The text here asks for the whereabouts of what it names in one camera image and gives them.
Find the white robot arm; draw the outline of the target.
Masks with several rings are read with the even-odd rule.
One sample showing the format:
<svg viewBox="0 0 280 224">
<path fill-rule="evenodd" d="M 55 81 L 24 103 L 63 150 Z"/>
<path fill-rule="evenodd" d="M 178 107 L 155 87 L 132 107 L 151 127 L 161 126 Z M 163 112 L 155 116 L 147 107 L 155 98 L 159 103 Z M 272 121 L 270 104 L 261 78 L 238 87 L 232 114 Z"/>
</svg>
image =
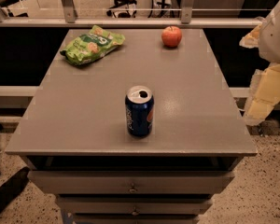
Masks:
<svg viewBox="0 0 280 224">
<path fill-rule="evenodd" d="M 280 102 L 280 0 L 262 20 L 239 42 L 244 48 L 259 49 L 260 58 L 269 66 L 256 70 L 245 101 L 243 119 L 248 126 L 261 124 Z"/>
</svg>

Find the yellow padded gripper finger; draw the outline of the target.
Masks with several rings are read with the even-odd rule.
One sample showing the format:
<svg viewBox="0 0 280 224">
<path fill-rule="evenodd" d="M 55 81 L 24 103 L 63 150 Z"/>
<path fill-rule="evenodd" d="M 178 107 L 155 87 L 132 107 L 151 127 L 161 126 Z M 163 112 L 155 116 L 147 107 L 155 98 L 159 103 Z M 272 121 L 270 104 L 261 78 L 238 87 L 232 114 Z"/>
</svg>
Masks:
<svg viewBox="0 0 280 224">
<path fill-rule="evenodd" d="M 252 76 L 243 115 L 245 124 L 261 124 L 280 102 L 280 63 L 271 63 L 264 71 Z"/>
</svg>

